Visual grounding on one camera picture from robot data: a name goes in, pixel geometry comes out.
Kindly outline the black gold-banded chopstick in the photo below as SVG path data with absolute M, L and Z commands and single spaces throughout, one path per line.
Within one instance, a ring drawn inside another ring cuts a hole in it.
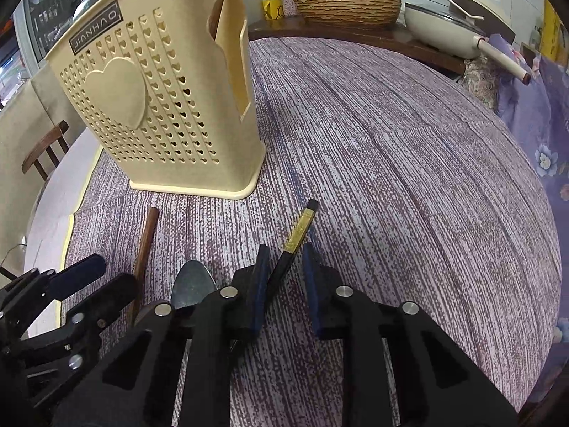
M 244 332 L 232 341 L 230 354 L 233 358 L 238 358 L 246 346 L 259 336 L 264 315 L 279 292 L 283 279 L 290 271 L 318 208 L 317 200 L 308 200 L 273 268 L 270 267 L 270 250 L 261 244 L 255 264 L 242 268 L 233 275 L 230 285 L 237 289 L 240 302 L 230 322 Z

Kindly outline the small steel spoon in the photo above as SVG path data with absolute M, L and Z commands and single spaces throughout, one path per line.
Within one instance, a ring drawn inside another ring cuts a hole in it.
M 152 305 L 143 307 L 142 310 L 138 312 L 134 321 L 134 325 L 137 326 L 145 318 L 145 316 L 149 313 L 152 313 L 153 310 L 154 306 Z

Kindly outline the large steel spoon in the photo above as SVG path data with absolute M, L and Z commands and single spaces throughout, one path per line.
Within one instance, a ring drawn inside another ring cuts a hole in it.
M 176 275 L 171 305 L 175 310 L 196 306 L 215 290 L 215 281 L 206 266 L 198 260 L 187 261 Z

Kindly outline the brown wooden chopstick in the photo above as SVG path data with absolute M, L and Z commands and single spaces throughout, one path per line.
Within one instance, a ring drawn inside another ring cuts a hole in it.
M 137 254 L 134 276 L 137 280 L 137 294 L 129 310 L 128 322 L 133 326 L 140 311 L 144 292 L 145 269 L 147 269 L 151 245 L 153 242 L 160 211 L 156 207 L 150 207 L 145 226 L 140 240 L 140 248 Z

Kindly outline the wooden chair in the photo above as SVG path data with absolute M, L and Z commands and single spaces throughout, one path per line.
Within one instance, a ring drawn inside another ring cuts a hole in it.
M 66 121 L 60 121 L 58 125 L 54 125 L 49 132 L 47 132 L 35 145 L 34 148 L 27 154 L 21 164 L 22 174 L 27 174 L 31 167 L 34 167 L 43 181 L 47 181 L 49 175 L 39 158 L 46 153 L 51 160 L 53 166 L 57 168 L 60 164 L 60 159 L 53 151 L 53 144 L 58 144 L 63 154 L 69 151 L 69 144 L 65 141 L 65 132 L 69 130 L 69 124 Z

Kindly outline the purple striped tablecloth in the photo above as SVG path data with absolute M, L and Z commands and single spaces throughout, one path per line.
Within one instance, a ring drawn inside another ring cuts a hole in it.
M 251 72 L 265 162 L 244 200 L 131 189 L 99 158 L 67 260 L 131 272 L 149 207 L 160 211 L 145 297 L 167 298 L 181 265 L 216 283 L 277 257 L 308 200 L 308 239 L 343 280 L 382 304 L 413 300 L 515 408 L 545 364 L 561 254 L 531 155 L 462 86 L 397 53 L 333 39 L 259 39 Z

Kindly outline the beige plastic utensil holder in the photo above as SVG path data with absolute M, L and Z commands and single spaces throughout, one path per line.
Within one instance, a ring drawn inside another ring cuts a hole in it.
M 46 61 L 134 189 L 255 189 L 266 148 L 242 0 L 99 0 Z

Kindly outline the purple floral cloth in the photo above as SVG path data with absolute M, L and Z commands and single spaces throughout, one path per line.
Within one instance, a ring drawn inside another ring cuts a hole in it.
M 531 74 L 528 85 L 509 74 L 500 79 L 497 115 L 541 180 L 553 210 L 561 252 L 562 282 L 553 344 L 528 398 L 538 403 L 568 363 L 568 71 L 540 54 L 528 64 L 498 34 L 490 37 L 490 44 Z

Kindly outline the yellow mug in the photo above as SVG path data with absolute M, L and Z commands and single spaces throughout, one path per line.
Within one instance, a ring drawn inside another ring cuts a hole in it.
M 283 0 L 262 0 L 261 8 L 265 20 L 278 20 L 285 17 Z

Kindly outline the dark wooden counter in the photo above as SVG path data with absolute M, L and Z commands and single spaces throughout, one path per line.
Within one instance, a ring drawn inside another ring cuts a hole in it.
M 250 41 L 285 37 L 339 39 L 340 41 L 356 42 L 398 52 L 443 73 L 462 75 L 466 68 L 462 59 L 440 52 L 420 42 L 401 24 L 371 30 L 326 25 L 306 21 L 302 16 L 292 16 L 285 19 L 260 20 L 250 24 L 248 29 Z

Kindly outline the cream frying pan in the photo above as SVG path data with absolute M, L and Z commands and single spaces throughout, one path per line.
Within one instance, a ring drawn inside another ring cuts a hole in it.
M 477 0 L 446 0 L 447 8 L 407 3 L 405 25 L 427 45 L 463 60 L 483 55 L 527 85 L 531 75 L 490 44 L 493 35 L 513 42 L 515 32 L 502 16 Z

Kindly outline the woven pattern basin sink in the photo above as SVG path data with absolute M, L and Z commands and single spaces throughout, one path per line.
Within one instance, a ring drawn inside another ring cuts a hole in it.
M 311 22 L 383 28 L 397 21 L 401 0 L 294 0 L 297 11 Z

